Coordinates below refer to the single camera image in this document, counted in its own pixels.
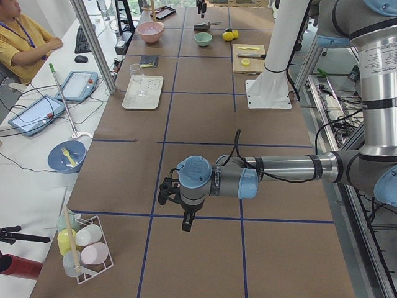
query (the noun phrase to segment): bowl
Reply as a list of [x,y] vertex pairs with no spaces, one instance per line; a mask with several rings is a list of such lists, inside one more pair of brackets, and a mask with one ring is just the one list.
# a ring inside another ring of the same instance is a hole
[[140,24],[136,31],[145,42],[155,43],[164,32],[164,24],[161,22],[146,22]]
[[[76,162],[76,166],[72,166],[69,159],[64,156],[62,148],[66,148],[69,151],[69,155]],[[87,150],[83,143],[75,140],[65,141],[51,150],[47,162],[51,169],[59,173],[77,173],[83,165],[86,153]]]
[[200,32],[194,35],[194,40],[197,42],[199,46],[206,47],[211,43],[212,35],[209,34],[208,32]]

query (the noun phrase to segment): yellow shirt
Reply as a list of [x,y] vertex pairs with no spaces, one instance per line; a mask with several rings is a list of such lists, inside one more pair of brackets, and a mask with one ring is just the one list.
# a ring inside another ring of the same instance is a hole
[[[30,35],[30,38],[33,40],[36,47],[44,45],[47,41],[53,38],[47,30],[24,14],[19,16],[18,21]],[[12,24],[7,24],[7,26],[23,38],[29,40],[16,21]],[[3,26],[0,26],[0,62],[17,75],[22,84],[29,84],[45,62],[45,60],[39,60],[34,64],[25,66],[14,65],[11,63],[12,57],[16,53],[29,51],[31,49],[33,48],[26,40],[20,38],[18,35]]]

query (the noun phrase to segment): pink bowl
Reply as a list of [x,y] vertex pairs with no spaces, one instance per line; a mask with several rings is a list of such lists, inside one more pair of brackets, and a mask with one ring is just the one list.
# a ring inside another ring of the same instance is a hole
[[164,31],[164,24],[161,22],[146,22],[140,24],[136,31],[139,36],[147,43],[155,43],[160,39]]

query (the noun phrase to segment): yellow cup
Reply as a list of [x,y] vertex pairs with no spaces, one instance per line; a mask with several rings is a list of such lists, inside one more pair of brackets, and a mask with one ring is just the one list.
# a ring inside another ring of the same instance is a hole
[[[72,234],[73,238],[76,238],[76,231],[74,231],[73,229]],[[67,229],[60,231],[56,239],[58,240],[58,248],[60,249],[61,255],[64,256],[68,251],[72,250]]]

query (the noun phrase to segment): brown table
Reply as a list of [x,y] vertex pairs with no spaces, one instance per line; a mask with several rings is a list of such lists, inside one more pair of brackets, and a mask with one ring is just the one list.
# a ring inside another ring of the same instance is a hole
[[[171,168],[190,155],[211,162],[232,148],[241,129],[243,156],[312,153],[300,106],[249,110],[244,82],[232,73],[231,44],[222,28],[240,31],[238,43],[262,43],[273,28],[266,8],[213,8],[206,20],[214,41],[199,48],[195,8],[164,20],[160,41],[134,36],[94,135],[68,207],[99,215],[114,267],[77,285],[68,278],[53,242],[33,290],[46,297],[354,297],[321,182],[260,184],[255,199],[208,197],[192,232],[182,232],[183,210],[156,202]],[[128,67],[142,54],[159,55],[147,75],[164,77],[155,111],[121,107]]]

